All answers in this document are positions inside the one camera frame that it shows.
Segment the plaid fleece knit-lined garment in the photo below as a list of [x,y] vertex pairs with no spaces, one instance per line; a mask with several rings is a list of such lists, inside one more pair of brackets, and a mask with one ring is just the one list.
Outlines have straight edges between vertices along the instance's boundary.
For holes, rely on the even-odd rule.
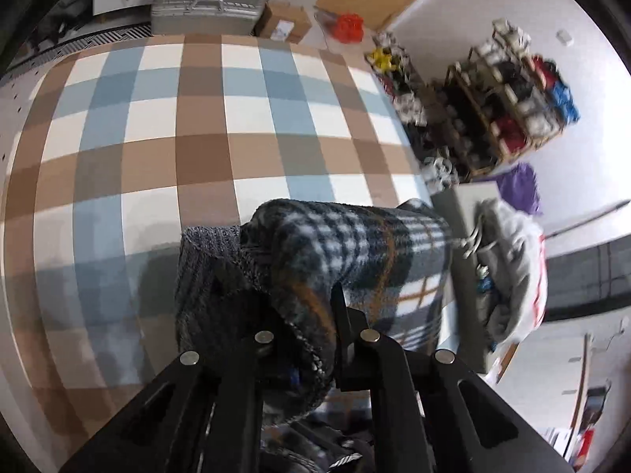
[[177,346],[225,358],[272,324],[287,361],[269,375],[263,422],[299,419],[334,383],[334,288],[371,328],[405,349],[431,349],[450,241],[447,222],[417,199],[395,208],[278,199],[242,225],[191,227],[176,269]]

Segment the white grey clothes pile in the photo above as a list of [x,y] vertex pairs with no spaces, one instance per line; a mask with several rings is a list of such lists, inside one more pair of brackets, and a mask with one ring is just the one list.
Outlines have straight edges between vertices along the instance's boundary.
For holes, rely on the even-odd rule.
[[463,255],[488,269],[494,295],[481,318],[489,342],[521,342],[542,324],[547,306],[545,237],[537,222],[502,199],[476,207]]

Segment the red orange bag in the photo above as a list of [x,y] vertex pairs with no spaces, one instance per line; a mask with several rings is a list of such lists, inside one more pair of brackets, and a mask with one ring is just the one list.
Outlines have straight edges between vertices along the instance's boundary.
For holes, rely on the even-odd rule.
[[330,26],[329,32],[342,44],[358,44],[364,39],[364,20],[358,14],[339,15]]

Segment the cardboard box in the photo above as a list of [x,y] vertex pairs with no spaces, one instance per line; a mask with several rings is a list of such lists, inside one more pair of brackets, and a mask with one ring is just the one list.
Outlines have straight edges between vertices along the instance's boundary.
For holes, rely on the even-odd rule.
[[276,42],[298,44],[310,29],[310,17],[302,6],[269,1],[254,27],[254,35]]

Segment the purple cloth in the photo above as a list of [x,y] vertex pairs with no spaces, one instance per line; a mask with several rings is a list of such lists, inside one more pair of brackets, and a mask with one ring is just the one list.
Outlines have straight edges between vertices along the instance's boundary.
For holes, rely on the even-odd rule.
[[531,216],[541,214],[537,175],[527,162],[519,162],[513,168],[484,180],[495,182],[500,196],[514,209]]

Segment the checkered brown blue bedsheet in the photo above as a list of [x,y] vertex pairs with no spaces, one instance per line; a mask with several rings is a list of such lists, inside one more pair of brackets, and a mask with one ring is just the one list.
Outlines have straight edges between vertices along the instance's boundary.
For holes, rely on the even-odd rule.
[[1,88],[1,413],[43,472],[176,354],[183,229],[428,191],[362,56],[254,37],[97,46]]

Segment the wooden shoe rack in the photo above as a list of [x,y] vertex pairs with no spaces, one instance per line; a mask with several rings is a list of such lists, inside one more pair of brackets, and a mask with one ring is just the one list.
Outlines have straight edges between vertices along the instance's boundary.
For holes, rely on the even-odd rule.
[[434,88],[468,178],[541,149],[580,120],[556,63],[533,54],[530,36],[509,20],[492,26],[491,36],[449,65]]

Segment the silver aluminium suitcase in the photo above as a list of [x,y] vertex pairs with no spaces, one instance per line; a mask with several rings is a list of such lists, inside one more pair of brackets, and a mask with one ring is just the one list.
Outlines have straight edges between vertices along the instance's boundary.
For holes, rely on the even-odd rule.
[[154,0],[153,35],[251,35],[269,0]]

